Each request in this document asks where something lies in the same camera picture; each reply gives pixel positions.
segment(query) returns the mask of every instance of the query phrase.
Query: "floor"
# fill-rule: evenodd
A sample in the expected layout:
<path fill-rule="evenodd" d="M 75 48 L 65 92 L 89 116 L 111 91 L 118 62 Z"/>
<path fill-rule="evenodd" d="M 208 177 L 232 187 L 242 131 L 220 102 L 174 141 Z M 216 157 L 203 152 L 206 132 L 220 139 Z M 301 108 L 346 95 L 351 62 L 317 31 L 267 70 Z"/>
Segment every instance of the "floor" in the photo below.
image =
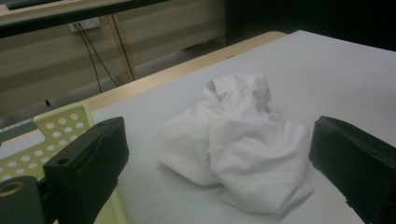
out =
<path fill-rule="evenodd" d="M 218 43 L 208 41 L 203 44 L 168 54 L 151 62 L 138 65 L 135 70 L 140 77 L 146 77 L 179 63 L 184 63 L 188 60 L 205 55 L 209 52 L 220 49 L 221 47 L 222 45 Z M 110 78 L 102 79 L 100 81 L 100 85 L 102 91 L 109 91 L 116 88 L 115 84 Z M 11 135 L 19 135 L 20 133 L 25 133 L 34 128 L 34 126 L 31 124 L 31 120 L 34 116 L 64 105 L 69 105 L 74 102 L 87 99 L 99 93 L 98 84 L 94 82 L 85 87 L 70 91 L 64 96 L 49 99 L 50 105 L 42 102 L 0 118 L 0 143 L 5 139 L 9 139 Z"/>

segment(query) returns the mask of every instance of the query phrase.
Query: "white cloth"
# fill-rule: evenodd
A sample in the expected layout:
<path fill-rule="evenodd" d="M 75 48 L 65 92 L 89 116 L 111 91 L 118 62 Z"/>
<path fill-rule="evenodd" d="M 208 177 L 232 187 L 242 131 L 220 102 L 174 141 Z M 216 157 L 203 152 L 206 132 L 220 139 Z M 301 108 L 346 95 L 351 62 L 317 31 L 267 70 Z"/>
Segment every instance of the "white cloth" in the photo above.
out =
<path fill-rule="evenodd" d="M 159 160 L 246 212 L 279 214 L 312 193 L 304 181 L 309 131 L 278 121 L 261 75 L 210 81 L 201 100 L 163 125 Z"/>

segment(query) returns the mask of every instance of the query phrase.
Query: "dark background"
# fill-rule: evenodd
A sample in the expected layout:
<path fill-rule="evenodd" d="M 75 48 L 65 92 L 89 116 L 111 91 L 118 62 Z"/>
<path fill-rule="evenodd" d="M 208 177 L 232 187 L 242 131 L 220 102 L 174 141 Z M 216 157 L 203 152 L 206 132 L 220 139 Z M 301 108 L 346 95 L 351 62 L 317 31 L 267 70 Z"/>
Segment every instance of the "dark background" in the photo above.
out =
<path fill-rule="evenodd" d="M 396 4 L 389 0 L 224 0 L 227 44 L 298 30 L 396 50 Z"/>

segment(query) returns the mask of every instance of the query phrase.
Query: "desk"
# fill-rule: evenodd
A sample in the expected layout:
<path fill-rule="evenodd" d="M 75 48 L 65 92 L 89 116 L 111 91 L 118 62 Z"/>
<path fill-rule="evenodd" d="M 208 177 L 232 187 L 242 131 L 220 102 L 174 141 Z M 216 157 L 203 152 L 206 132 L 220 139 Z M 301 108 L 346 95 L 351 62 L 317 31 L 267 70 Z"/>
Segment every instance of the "desk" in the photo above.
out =
<path fill-rule="evenodd" d="M 307 175 L 314 194 L 285 217 L 243 213 L 220 201 L 221 187 L 196 186 L 158 163 L 161 125 L 193 105 L 207 81 L 237 73 L 267 77 L 270 106 L 281 118 L 312 130 L 320 115 L 334 117 L 396 146 L 396 52 L 306 32 L 260 46 L 268 36 L 282 34 L 226 49 L 242 47 L 238 54 L 257 47 L 225 61 L 204 67 L 215 52 L 87 100 L 96 122 L 125 118 L 131 157 L 120 176 L 120 192 L 132 223 L 362 223 L 312 167 Z M 225 58 L 233 55 L 222 52 Z"/>

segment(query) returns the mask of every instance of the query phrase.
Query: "beige wall panel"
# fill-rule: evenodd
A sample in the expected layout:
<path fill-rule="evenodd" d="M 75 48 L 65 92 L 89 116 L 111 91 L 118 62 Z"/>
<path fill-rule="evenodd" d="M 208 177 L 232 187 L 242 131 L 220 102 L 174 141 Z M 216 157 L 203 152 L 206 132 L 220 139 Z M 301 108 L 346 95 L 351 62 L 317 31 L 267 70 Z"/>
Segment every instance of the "beige wall panel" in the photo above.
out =
<path fill-rule="evenodd" d="M 112 76 L 131 81 L 107 17 L 86 31 Z M 96 62 L 100 78 L 106 71 Z M 0 117 L 96 81 L 88 51 L 67 25 L 0 39 Z"/>
<path fill-rule="evenodd" d="M 117 13 L 130 63 L 138 65 L 224 35 L 219 0 L 173 0 Z"/>

